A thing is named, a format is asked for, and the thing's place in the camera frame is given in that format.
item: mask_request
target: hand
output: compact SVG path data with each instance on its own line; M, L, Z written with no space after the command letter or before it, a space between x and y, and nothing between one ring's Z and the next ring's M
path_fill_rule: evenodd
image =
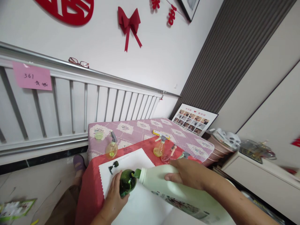
M171 160L170 164L176 167L179 173L168 173L165 175L165 180L181 183L194 189L206 190L208 185L222 178L198 162L185 158Z
M121 198L120 196L119 189L121 174L122 170L113 177L103 208L100 212L100 216L109 224L111 224L119 215L123 207L126 205L130 195L125 195L124 198Z

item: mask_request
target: picture frame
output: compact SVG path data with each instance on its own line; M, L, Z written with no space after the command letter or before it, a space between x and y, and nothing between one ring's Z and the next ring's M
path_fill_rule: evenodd
M187 20L191 22L194 18L200 0L178 0Z
M217 117L216 113L181 104L172 121L201 137Z

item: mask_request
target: white cabinet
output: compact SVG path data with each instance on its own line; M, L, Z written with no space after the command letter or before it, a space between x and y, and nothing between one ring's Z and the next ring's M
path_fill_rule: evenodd
M300 224L300 182L263 159L263 164L235 153L222 171L296 224Z

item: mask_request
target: pink floral tablecloth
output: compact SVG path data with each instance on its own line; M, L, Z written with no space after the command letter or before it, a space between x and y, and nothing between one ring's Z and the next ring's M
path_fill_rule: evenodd
M170 140L187 154L204 162L214 150L214 145L175 124L169 119L146 119L121 122L94 122L88 125L88 158L105 154L107 145L112 141L110 132L117 137L118 148L124 148L140 141L154 137L153 130L170 136ZM96 132L102 132L102 140L95 138Z

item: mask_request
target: leg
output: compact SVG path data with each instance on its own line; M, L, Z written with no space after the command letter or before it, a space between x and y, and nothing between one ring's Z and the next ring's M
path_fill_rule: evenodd
M81 155L73 158L76 175L71 187L62 195L45 225L74 225L82 175L86 169Z

